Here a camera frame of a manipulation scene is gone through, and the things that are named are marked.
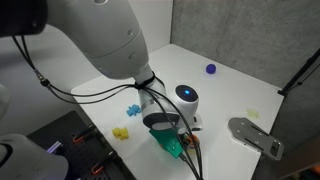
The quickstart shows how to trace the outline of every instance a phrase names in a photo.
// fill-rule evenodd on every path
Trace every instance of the purple ball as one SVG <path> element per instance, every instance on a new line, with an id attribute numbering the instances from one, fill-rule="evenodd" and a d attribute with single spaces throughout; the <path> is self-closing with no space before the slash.
<path id="1" fill-rule="evenodd" d="M 216 66 L 214 64 L 209 64 L 206 68 L 208 74 L 216 73 Z"/>

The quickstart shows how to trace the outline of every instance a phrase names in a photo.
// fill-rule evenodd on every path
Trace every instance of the table surface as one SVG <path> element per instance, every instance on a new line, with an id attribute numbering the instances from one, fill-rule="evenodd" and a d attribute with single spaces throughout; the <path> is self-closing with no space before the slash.
<path id="1" fill-rule="evenodd" d="M 170 94 L 177 85 L 193 87 L 199 95 L 198 113 L 204 130 L 196 133 L 201 141 L 203 174 L 206 180 L 251 179 L 260 153 L 232 138 L 227 122 L 231 117 L 247 117 L 266 132 L 270 132 L 283 101 L 279 88 L 222 64 L 204 58 L 176 45 L 167 45 L 150 54 L 150 66 L 165 83 Z M 206 73 L 208 64 L 215 64 L 214 75 Z M 100 76 L 72 90 L 91 94 L 116 85 L 133 83 L 133 79 L 111 80 Z M 78 102 L 101 97 L 76 98 Z M 129 117 L 126 110 L 140 104 L 137 90 L 129 89 L 107 101 L 81 105 L 111 146 L 123 158 L 139 180 L 194 180 L 189 167 L 162 150 L 142 123 L 141 114 Z M 248 110 L 259 117 L 248 116 Z M 112 129 L 127 127 L 130 138 L 114 138 Z"/>

